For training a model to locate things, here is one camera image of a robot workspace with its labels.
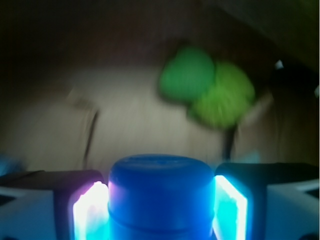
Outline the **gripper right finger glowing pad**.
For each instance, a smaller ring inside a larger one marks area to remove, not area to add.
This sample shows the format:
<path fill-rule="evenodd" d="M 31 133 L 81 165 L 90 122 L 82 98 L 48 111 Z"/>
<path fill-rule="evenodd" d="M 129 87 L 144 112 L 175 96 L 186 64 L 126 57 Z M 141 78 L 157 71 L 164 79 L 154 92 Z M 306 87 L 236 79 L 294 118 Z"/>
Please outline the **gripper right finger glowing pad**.
<path fill-rule="evenodd" d="M 320 171 L 307 163 L 223 163 L 214 172 L 218 240 L 317 240 Z"/>

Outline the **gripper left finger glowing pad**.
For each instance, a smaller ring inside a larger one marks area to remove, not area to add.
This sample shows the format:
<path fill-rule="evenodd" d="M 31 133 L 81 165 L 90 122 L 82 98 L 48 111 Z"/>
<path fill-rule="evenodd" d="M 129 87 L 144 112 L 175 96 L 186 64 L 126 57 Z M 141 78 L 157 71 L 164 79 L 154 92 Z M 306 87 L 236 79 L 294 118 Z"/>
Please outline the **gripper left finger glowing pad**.
<path fill-rule="evenodd" d="M 0 178 L 2 240 L 107 240 L 109 193 L 97 170 L 24 171 Z"/>

